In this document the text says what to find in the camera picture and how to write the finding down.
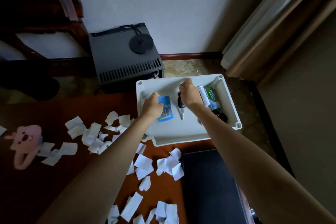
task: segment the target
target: white plastic tray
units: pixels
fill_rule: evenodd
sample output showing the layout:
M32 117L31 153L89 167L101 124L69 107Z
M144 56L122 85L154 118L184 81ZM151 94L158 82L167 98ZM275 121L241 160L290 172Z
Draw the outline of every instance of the white plastic tray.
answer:
M136 99L138 115L142 110L142 105L154 91L161 96L169 96L171 109L174 118L164 122L154 121L146 131L146 138L143 141L153 140L155 146L167 144L185 143L210 139L208 133L197 117L186 107L184 109L184 120L180 118L180 109L177 106L177 93L179 85L187 77L171 77L162 79L141 80L136 83ZM222 74L209 74L192 76L195 86L210 86L216 91L216 96L221 104L221 111L228 118L227 124L233 129L242 128L235 105L233 104L229 89Z

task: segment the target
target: car key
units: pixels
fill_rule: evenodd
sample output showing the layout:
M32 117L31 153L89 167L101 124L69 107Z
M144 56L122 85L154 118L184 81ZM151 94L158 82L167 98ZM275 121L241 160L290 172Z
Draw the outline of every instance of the car key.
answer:
M178 93L177 105L181 109L181 120L184 120L184 108L186 107L181 100L181 92Z

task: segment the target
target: forearm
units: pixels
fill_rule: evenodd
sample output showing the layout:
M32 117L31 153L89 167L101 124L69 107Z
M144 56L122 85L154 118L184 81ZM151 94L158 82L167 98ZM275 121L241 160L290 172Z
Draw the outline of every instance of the forearm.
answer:
M191 110L204 125L230 173L265 224L304 220L334 223L331 214L258 146L204 105L195 104Z
M140 116L56 198L37 223L104 223L153 119Z

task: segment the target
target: blue snack packet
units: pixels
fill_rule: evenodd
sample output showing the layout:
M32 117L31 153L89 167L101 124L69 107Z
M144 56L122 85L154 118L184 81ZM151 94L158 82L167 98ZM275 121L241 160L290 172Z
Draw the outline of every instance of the blue snack packet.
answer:
M173 119L173 112L171 111L170 98L169 96L158 97L159 103L163 103L162 115L157 119L157 122L163 122L166 120Z

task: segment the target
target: black leather pad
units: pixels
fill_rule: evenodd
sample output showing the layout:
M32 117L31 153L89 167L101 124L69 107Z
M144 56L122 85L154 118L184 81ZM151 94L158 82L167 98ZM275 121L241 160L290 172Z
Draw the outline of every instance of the black leather pad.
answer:
M182 163L189 223L247 223L237 184L217 150L182 154Z

